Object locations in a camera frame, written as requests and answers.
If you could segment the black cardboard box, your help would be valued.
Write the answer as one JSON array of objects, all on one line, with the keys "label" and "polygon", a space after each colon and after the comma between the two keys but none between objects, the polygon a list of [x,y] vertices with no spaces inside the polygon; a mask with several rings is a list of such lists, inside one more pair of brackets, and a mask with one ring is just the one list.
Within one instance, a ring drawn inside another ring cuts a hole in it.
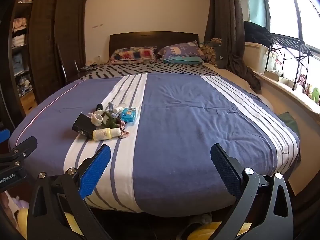
[{"label": "black cardboard box", "polygon": [[96,126],[92,124],[90,117],[80,113],[72,126],[72,130],[92,140]]}]

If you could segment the yellow lotion bottle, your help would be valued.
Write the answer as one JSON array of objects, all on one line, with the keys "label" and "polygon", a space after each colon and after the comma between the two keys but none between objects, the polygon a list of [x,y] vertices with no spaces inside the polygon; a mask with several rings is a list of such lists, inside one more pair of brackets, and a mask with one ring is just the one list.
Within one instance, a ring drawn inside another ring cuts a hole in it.
[{"label": "yellow lotion bottle", "polygon": [[92,133],[93,140],[95,141],[109,140],[115,137],[119,137],[120,135],[121,135],[120,128],[96,129]]}]

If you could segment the white tape roll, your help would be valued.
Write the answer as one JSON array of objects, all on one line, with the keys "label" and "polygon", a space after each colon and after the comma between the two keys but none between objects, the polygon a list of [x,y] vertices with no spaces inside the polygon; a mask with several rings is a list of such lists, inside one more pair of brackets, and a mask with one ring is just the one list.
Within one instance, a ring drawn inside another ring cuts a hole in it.
[{"label": "white tape roll", "polygon": [[100,114],[93,114],[92,117],[91,117],[91,123],[94,125],[94,126],[101,126],[103,122],[103,117],[100,115]]}]

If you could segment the green glass bottle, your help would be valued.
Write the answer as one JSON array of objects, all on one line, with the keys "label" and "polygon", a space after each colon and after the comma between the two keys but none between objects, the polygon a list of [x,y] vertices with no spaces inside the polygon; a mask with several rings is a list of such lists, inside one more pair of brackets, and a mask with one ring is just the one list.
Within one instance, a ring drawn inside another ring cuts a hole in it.
[{"label": "green glass bottle", "polygon": [[102,114],[103,120],[101,125],[105,128],[119,128],[120,124],[118,123],[117,119],[113,117],[109,112],[105,111]]}]

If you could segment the small white tube bottle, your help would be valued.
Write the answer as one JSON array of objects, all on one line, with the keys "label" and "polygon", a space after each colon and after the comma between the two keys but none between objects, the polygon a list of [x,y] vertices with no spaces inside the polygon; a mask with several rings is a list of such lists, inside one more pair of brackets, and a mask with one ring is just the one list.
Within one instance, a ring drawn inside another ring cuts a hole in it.
[{"label": "small white tube bottle", "polygon": [[115,114],[120,114],[123,110],[124,110],[124,107],[117,106],[117,107],[113,107],[112,112]]}]

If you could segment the blue wet wipes pack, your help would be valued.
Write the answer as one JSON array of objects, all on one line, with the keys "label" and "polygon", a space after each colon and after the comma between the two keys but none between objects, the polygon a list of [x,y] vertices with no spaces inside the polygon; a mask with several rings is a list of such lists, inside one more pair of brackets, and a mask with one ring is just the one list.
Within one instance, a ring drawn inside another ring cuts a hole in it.
[{"label": "blue wet wipes pack", "polygon": [[135,108],[132,108],[132,107],[124,108],[120,118],[124,122],[134,123],[136,119],[136,114],[137,114],[137,111]]}]

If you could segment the yellow fluffy slipper left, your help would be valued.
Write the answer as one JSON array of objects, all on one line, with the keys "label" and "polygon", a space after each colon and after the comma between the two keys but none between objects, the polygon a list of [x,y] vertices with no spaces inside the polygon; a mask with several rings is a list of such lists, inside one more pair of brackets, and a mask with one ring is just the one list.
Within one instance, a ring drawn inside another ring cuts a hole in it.
[{"label": "yellow fluffy slipper left", "polygon": [[[21,235],[27,239],[27,217],[28,217],[28,208],[22,208],[17,213],[17,226]],[[71,227],[71,230],[79,235],[83,236],[78,224],[76,223],[75,218],[70,213],[65,212],[65,217],[67,218],[68,224]]]}]

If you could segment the dark wooden wardrobe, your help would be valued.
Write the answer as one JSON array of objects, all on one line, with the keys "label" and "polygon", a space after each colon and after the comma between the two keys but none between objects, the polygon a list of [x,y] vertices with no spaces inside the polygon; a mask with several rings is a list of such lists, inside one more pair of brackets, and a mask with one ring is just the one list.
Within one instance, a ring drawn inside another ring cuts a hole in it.
[{"label": "dark wooden wardrobe", "polygon": [[1,116],[25,118],[14,72],[21,55],[37,103],[74,81],[85,65],[87,0],[1,0]]}]

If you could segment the black zebra pattern sheet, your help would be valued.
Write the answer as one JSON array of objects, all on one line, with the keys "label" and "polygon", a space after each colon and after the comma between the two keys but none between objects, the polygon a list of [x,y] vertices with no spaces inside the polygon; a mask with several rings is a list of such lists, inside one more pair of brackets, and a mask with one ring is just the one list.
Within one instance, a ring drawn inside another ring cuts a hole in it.
[{"label": "black zebra pattern sheet", "polygon": [[138,64],[101,64],[86,68],[85,75],[81,80],[87,79],[110,79],[127,75],[151,74],[151,73],[173,73],[188,75],[219,75],[204,64],[180,64],[164,63],[157,60],[155,63]]}]

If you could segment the blue white striped bedspread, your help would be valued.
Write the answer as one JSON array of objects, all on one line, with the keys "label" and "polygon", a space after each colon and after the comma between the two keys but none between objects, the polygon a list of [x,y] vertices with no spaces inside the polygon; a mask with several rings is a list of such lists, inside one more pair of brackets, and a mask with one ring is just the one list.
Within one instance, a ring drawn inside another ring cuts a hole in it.
[{"label": "blue white striped bedspread", "polygon": [[220,144],[243,167],[289,177],[299,158],[298,135],[257,96],[213,75],[136,74],[75,81],[37,106],[14,130],[10,147],[28,137],[36,150],[29,174],[58,175],[100,148],[72,130],[98,104],[137,111],[129,136],[105,143],[111,160],[86,202],[100,209],[177,217],[215,211],[234,198],[210,158]]}]

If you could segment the white storage box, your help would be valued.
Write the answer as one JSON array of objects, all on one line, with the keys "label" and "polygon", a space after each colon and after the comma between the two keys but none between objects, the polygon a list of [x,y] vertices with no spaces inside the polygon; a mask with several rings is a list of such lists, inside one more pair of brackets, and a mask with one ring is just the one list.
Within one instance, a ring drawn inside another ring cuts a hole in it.
[{"label": "white storage box", "polygon": [[264,74],[265,70],[271,70],[271,56],[269,49],[262,44],[245,42],[243,60],[251,70]]}]

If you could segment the plaid multicolour pillow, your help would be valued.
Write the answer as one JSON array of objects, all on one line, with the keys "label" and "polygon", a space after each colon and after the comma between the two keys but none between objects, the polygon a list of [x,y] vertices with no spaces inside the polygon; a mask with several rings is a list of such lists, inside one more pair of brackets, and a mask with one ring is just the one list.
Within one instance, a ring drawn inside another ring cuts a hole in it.
[{"label": "plaid multicolour pillow", "polygon": [[138,64],[154,63],[157,60],[155,55],[157,47],[129,47],[114,51],[108,64]]}]

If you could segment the teal pillow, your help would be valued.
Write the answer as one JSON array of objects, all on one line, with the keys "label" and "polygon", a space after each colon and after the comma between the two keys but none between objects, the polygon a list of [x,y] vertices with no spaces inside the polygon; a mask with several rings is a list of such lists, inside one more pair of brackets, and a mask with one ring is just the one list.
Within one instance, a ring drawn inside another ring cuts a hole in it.
[{"label": "teal pillow", "polygon": [[174,56],[163,60],[165,63],[174,64],[202,64],[203,59],[198,56]]}]

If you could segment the black metal drying rack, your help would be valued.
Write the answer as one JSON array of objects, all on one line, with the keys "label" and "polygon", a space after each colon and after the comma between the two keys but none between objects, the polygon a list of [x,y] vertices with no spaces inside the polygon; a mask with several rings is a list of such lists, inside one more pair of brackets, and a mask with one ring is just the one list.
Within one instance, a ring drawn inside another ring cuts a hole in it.
[{"label": "black metal drying rack", "polygon": [[270,33],[270,45],[268,48],[265,70],[267,70],[270,53],[276,51],[279,51],[280,53],[283,51],[282,67],[284,67],[286,60],[295,60],[297,62],[292,90],[296,90],[296,84],[299,84],[303,87],[304,92],[309,73],[310,58],[313,57],[308,45],[300,38]]}]

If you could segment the brown floral cushion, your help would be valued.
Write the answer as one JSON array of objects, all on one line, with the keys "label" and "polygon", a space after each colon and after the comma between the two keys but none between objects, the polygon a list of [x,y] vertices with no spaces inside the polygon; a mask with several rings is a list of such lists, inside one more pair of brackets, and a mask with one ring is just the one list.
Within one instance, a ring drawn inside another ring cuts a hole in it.
[{"label": "brown floral cushion", "polygon": [[212,38],[209,42],[200,44],[200,49],[204,54],[205,61],[216,68],[218,60],[220,59],[217,56],[217,53],[220,50],[221,46],[222,40],[220,38]]}]

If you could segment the purple elephant pillow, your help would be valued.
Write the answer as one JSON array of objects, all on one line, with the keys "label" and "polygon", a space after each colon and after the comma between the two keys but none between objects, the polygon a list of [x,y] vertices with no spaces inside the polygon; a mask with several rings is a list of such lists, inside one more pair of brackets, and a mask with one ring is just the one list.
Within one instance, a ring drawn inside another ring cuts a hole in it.
[{"label": "purple elephant pillow", "polygon": [[187,42],[187,43],[179,43],[170,46],[166,46],[162,48],[157,53],[161,55],[163,59],[169,59],[171,57],[200,57],[202,60],[205,59],[205,55],[198,46],[197,41]]}]

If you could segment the dark wooden headboard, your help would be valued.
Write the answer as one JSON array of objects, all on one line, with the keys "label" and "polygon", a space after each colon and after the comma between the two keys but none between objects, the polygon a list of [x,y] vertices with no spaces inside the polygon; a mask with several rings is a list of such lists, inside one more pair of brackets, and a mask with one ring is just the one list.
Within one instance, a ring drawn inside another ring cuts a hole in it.
[{"label": "dark wooden headboard", "polygon": [[112,34],[109,41],[109,57],[121,48],[157,47],[157,52],[166,46],[193,41],[199,43],[198,34],[177,31],[137,31]]}]

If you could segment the brown curtain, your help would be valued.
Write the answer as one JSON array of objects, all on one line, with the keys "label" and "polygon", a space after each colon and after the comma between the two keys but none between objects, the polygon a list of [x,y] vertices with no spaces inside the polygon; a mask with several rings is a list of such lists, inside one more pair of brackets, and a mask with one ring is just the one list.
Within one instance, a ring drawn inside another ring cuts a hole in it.
[{"label": "brown curtain", "polygon": [[261,92],[260,81],[243,61],[245,28],[240,0],[210,0],[204,41],[222,40],[222,63],[226,69],[244,79],[255,93]]}]

